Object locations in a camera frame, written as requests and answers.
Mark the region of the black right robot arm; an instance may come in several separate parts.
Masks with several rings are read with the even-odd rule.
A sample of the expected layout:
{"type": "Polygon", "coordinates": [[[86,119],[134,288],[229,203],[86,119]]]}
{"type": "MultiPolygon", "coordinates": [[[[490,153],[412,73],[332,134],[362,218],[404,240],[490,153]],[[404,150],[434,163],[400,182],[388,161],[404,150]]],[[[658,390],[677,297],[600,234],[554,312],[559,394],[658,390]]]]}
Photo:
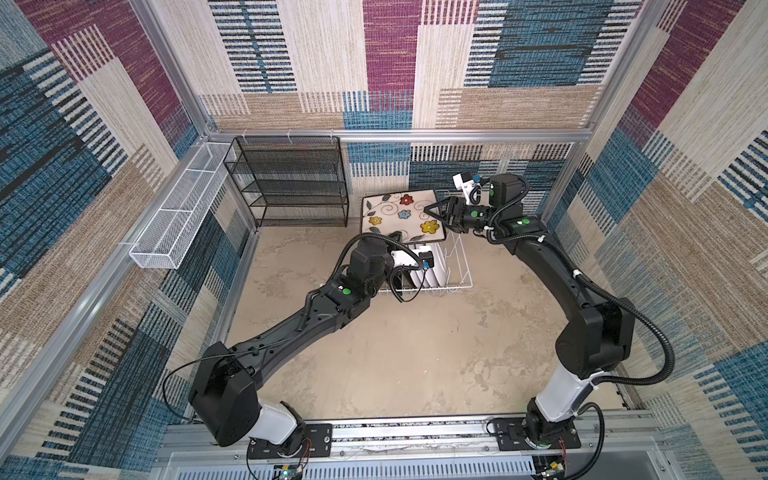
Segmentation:
{"type": "Polygon", "coordinates": [[[629,356],[634,317],[616,301],[587,289],[548,227],[524,213],[529,185],[523,177],[462,173],[455,175],[454,183],[461,195],[428,205],[425,213],[455,233],[483,234],[504,246],[538,277],[565,314],[567,324],[555,342],[558,364],[528,407],[529,418],[540,424],[563,423],[574,416],[597,380],[629,356]]]}

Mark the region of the aluminium front rail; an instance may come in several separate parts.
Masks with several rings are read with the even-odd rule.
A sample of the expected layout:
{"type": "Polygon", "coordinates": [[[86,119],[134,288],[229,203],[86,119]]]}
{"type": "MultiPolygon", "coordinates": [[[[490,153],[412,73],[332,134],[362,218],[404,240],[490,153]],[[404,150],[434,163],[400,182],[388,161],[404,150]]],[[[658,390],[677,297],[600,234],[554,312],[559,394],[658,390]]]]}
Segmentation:
{"type": "Polygon", "coordinates": [[[201,425],[172,426],[153,479],[561,479],[600,454],[589,479],[682,479],[684,473],[647,411],[587,412],[566,441],[546,450],[506,447],[500,414],[337,419],[308,422],[308,455],[256,456],[244,439],[215,445],[201,425]]]}

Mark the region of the white round plate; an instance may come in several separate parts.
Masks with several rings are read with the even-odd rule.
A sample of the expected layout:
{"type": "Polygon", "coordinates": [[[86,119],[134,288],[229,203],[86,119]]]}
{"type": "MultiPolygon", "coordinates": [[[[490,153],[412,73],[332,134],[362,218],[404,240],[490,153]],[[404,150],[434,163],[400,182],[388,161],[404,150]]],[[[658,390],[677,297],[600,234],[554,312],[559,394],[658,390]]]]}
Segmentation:
{"type": "Polygon", "coordinates": [[[448,266],[444,251],[440,243],[433,244],[431,249],[434,257],[435,266],[433,267],[433,271],[437,285],[439,287],[446,287],[448,283],[448,266]]]}

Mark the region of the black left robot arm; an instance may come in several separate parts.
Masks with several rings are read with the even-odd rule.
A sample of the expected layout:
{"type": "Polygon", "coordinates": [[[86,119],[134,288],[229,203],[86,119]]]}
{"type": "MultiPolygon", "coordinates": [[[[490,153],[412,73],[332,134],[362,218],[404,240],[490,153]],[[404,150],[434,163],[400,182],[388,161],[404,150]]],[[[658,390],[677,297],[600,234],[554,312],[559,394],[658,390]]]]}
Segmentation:
{"type": "Polygon", "coordinates": [[[270,329],[231,347],[205,350],[188,403],[221,447],[244,437],[281,445],[299,429],[288,405],[270,406],[258,391],[289,360],[359,317],[396,272],[427,271],[428,261],[395,238],[364,232],[344,246],[328,280],[270,329]]]}

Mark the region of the black mesh shelf rack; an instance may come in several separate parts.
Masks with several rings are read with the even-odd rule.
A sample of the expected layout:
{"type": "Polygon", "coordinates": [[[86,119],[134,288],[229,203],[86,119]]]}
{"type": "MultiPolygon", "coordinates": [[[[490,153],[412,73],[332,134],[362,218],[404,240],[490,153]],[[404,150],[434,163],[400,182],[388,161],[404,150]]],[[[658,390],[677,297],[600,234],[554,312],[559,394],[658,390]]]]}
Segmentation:
{"type": "Polygon", "coordinates": [[[349,193],[335,136],[240,136],[224,165],[258,227],[345,227],[349,193]]]}

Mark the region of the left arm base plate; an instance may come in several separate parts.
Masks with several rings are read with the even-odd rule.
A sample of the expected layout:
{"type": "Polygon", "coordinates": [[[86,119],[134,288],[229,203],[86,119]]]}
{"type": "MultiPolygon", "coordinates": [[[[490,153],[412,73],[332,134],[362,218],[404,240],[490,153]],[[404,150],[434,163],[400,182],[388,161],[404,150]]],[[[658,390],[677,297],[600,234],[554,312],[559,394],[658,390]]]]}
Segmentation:
{"type": "Polygon", "coordinates": [[[268,440],[251,440],[247,449],[248,460],[296,459],[309,449],[310,459],[330,456],[333,440],[331,423],[299,424],[281,444],[268,440]]]}

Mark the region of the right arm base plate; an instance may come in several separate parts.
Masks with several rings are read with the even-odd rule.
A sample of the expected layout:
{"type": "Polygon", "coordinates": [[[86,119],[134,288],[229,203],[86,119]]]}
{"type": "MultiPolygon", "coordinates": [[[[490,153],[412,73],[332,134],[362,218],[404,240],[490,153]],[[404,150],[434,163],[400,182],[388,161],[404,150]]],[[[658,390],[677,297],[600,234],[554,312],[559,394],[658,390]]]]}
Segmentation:
{"type": "Polygon", "coordinates": [[[582,446],[573,420],[539,421],[522,416],[495,417],[486,421],[486,433],[500,451],[578,449],[582,446]]]}

